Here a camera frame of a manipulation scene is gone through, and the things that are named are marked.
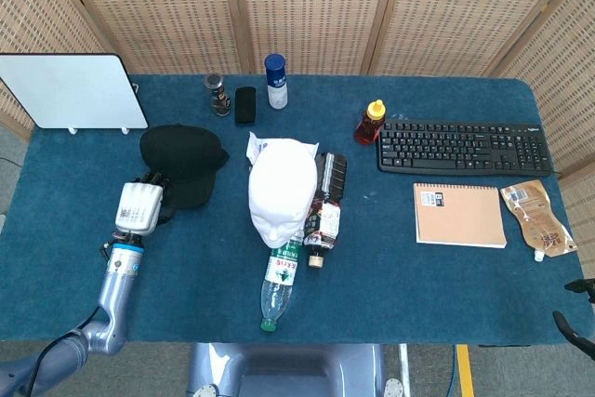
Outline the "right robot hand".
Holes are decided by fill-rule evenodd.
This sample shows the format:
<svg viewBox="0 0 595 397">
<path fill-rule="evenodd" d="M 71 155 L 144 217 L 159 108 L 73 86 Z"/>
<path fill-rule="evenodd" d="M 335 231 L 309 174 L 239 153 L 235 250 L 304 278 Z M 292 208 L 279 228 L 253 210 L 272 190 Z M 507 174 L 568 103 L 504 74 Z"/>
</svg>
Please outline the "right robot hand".
<svg viewBox="0 0 595 397">
<path fill-rule="evenodd" d="M 566 284 L 564 289 L 578 294 L 587 292 L 588 301 L 591 304 L 595 304 L 595 278 L 572 281 Z M 560 311 L 554 311 L 552 317 L 558 330 L 566 340 L 585 353 L 591 360 L 595 361 L 595 343 L 579 336 Z"/>
</svg>

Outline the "small glass pepper grinder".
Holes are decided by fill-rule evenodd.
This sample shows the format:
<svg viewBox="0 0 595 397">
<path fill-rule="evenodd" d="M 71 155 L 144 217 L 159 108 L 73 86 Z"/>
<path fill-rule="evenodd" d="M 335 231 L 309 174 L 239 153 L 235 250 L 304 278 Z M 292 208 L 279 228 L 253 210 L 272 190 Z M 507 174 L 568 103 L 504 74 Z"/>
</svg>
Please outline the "small glass pepper grinder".
<svg viewBox="0 0 595 397">
<path fill-rule="evenodd" d="M 223 76 L 220 73 L 208 73 L 204 84 L 209 92 L 211 108 L 217 116 L 227 116 L 231 112 L 231 100 L 226 93 Z"/>
</svg>

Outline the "white foam mannequin head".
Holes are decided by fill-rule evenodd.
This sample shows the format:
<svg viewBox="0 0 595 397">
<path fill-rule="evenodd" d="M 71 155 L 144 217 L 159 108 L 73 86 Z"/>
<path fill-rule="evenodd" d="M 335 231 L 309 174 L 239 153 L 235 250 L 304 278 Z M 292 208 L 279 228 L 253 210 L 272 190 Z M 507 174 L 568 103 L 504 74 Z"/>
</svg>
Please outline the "white foam mannequin head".
<svg viewBox="0 0 595 397">
<path fill-rule="evenodd" d="M 269 248 L 279 248 L 304 226 L 317 187 L 315 157 L 300 145 L 266 148 L 251 166 L 250 217 Z"/>
</svg>

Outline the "kraft spiral notebook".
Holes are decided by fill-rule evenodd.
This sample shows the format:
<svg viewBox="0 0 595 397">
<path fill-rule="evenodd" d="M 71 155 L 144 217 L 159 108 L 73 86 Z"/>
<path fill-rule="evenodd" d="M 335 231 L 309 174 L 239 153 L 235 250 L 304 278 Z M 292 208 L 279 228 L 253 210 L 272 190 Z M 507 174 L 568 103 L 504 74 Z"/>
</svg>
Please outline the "kraft spiral notebook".
<svg viewBox="0 0 595 397">
<path fill-rule="evenodd" d="M 507 244 L 495 187 L 413 185 L 416 240 L 421 244 L 504 248 Z"/>
</svg>

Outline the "black glasses case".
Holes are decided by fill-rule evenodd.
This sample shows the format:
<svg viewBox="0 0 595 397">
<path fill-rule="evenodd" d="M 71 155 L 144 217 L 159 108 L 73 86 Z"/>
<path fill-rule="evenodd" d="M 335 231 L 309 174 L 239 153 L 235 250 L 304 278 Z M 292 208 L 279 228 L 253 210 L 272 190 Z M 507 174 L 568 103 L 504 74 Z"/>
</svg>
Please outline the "black glasses case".
<svg viewBox="0 0 595 397">
<path fill-rule="evenodd" d="M 253 86 L 241 86 L 235 90 L 234 121 L 238 125 L 252 125 L 256 121 L 257 91 Z"/>
</svg>

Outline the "black baseball cap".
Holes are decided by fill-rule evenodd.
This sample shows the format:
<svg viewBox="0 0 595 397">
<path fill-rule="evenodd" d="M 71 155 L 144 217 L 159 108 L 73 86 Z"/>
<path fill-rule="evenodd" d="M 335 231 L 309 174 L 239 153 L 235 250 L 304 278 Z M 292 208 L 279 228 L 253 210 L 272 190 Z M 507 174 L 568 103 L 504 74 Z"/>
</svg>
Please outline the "black baseball cap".
<svg viewBox="0 0 595 397">
<path fill-rule="evenodd" d="M 216 174 L 228 161 L 218 136 L 202 127 L 163 125 L 140 138 L 145 165 L 168 181 L 164 205 L 190 209 L 206 203 L 214 188 Z"/>
</svg>

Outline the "blue tablecloth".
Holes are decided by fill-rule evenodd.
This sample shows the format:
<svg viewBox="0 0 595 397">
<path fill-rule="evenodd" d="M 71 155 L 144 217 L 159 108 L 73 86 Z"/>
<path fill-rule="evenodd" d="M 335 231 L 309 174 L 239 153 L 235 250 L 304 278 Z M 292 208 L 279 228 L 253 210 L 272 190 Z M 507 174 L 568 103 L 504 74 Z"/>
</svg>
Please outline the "blue tablecloth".
<svg viewBox="0 0 595 397">
<path fill-rule="evenodd" d="M 288 80 L 275 111 L 262 76 L 226 87 L 258 89 L 257 120 L 238 126 L 210 109 L 199 75 L 139 75 L 153 126 L 188 124 L 216 133 L 229 155 L 210 199 L 181 210 L 144 241 L 128 336 L 144 341 L 280 343 L 554 344 L 552 313 L 585 337 L 595 313 L 565 285 L 581 275 L 576 254 L 535 262 L 504 212 L 503 249 L 418 244 L 417 176 L 378 170 L 375 149 L 354 140 L 364 107 L 386 103 L 408 120 L 528 123 L 539 120 L 529 86 L 514 79 L 304 76 Z M 292 138 L 346 156 L 335 249 L 320 270 L 297 266 L 288 310 L 275 332 L 260 328 L 269 252 L 247 202 L 250 134 Z M 146 171 L 139 132 L 38 129 L 33 133 L 0 233 L 0 340 L 52 339 L 96 306 L 107 242 L 125 182 Z"/>
</svg>

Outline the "brown refill pouch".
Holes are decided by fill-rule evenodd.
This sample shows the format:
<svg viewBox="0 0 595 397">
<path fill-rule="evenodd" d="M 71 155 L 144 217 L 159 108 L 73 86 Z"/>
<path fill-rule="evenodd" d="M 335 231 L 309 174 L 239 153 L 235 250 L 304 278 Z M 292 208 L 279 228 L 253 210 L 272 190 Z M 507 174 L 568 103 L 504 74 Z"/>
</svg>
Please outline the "brown refill pouch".
<svg viewBox="0 0 595 397">
<path fill-rule="evenodd" d="M 540 180 L 510 185 L 502 188 L 500 194 L 517 219 L 524 241 L 533 249 L 535 262 L 577 250 L 571 233 L 552 212 L 548 193 Z"/>
</svg>

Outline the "black computer keyboard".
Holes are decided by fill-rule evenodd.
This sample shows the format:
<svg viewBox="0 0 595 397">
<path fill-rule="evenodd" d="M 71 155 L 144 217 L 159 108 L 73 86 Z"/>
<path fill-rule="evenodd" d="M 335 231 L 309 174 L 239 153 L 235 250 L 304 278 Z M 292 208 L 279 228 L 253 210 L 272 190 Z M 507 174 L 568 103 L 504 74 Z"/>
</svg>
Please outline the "black computer keyboard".
<svg viewBox="0 0 595 397">
<path fill-rule="evenodd" d="M 390 119 L 377 167 L 396 174 L 546 177 L 553 164 L 540 125 Z"/>
</svg>

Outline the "white bottle blue cap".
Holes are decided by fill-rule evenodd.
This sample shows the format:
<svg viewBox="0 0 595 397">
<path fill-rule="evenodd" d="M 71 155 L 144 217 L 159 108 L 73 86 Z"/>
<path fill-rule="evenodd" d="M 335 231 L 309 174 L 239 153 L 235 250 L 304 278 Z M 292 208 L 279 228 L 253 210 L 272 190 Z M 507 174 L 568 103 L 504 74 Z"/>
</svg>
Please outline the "white bottle blue cap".
<svg viewBox="0 0 595 397">
<path fill-rule="evenodd" d="M 281 110 L 287 105 L 287 86 L 285 59 L 278 53 L 269 54 L 265 60 L 269 104 L 273 109 Z"/>
</svg>

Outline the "clear water bottle green cap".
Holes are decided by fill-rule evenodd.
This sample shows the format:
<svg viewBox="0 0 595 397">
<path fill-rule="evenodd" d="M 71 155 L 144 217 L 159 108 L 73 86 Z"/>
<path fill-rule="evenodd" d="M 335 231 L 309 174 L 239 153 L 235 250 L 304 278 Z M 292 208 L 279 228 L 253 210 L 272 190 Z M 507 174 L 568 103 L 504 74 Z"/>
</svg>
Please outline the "clear water bottle green cap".
<svg viewBox="0 0 595 397">
<path fill-rule="evenodd" d="M 283 246 L 271 250 L 260 294 L 260 328 L 265 332 L 276 330 L 289 305 L 303 237 L 304 232 L 298 231 Z"/>
</svg>

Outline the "woven bamboo folding screen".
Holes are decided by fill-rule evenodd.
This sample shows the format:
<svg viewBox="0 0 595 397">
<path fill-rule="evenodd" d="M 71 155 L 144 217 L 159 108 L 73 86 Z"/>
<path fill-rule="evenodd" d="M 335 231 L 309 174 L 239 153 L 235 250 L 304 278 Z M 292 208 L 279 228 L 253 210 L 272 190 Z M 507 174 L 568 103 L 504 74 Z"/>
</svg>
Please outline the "woven bamboo folding screen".
<svg viewBox="0 0 595 397">
<path fill-rule="evenodd" d="M 595 174 L 595 0 L 0 0 L 0 51 L 119 54 L 133 73 L 508 76 L 557 170 Z"/>
</svg>

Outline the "honey bear bottle yellow cap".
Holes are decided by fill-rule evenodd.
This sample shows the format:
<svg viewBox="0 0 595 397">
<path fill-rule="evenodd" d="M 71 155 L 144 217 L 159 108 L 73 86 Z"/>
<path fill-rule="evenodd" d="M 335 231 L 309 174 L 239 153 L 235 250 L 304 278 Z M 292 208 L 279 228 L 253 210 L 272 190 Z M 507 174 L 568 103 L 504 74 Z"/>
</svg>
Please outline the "honey bear bottle yellow cap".
<svg viewBox="0 0 595 397">
<path fill-rule="evenodd" d="M 354 138 L 361 144 L 373 143 L 385 122 L 385 115 L 386 107 L 382 99 L 370 102 L 355 130 Z"/>
</svg>

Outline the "silver robot torso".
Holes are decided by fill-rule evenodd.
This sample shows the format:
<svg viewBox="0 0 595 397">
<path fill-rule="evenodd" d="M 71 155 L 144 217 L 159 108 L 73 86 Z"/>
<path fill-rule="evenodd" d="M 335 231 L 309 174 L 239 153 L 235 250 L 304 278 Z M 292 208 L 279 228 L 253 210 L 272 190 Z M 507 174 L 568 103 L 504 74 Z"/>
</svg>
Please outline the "silver robot torso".
<svg viewBox="0 0 595 397">
<path fill-rule="evenodd" d="M 187 397 L 410 397 L 379 344 L 197 343 Z"/>
</svg>

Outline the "white board black frame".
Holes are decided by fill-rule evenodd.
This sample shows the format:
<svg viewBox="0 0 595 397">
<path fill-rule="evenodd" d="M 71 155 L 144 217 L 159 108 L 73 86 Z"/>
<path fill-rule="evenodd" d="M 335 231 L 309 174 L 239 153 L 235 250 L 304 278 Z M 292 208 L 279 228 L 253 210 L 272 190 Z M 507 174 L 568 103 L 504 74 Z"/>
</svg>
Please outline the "white board black frame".
<svg viewBox="0 0 595 397">
<path fill-rule="evenodd" d="M 0 81 L 43 129 L 149 127 L 115 53 L 0 53 Z"/>
</svg>

